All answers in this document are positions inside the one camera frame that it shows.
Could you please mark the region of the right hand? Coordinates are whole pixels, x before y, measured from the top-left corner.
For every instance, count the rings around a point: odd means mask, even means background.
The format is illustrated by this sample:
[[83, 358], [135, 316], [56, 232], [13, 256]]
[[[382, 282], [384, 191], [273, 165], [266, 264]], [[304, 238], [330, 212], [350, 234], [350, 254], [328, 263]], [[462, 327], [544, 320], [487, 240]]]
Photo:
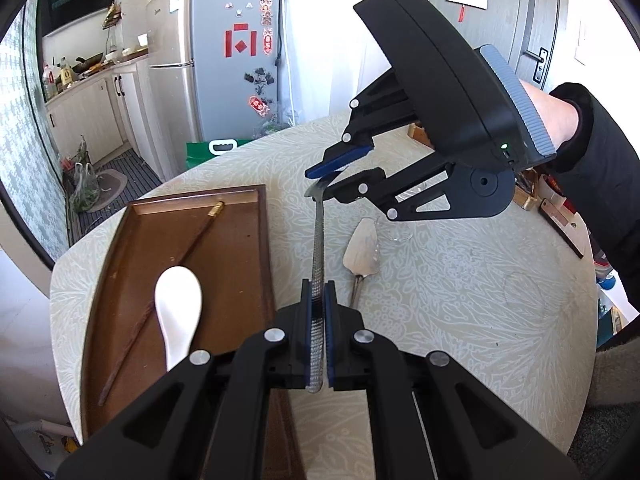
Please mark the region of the right hand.
[[521, 85], [533, 102], [554, 147], [559, 148], [568, 142], [575, 135], [579, 126], [579, 114], [576, 108], [570, 103], [550, 96], [526, 81], [521, 80]]

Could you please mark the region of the black sleeved right forearm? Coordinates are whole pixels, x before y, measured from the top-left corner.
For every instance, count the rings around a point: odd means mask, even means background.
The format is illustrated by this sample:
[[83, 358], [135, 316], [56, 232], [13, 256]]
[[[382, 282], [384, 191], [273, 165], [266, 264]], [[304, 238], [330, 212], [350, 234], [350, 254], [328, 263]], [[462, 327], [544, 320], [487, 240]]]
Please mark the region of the black sleeved right forearm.
[[620, 269], [639, 255], [639, 157], [622, 129], [581, 84], [551, 95], [578, 111], [578, 128], [548, 163], [553, 179]]

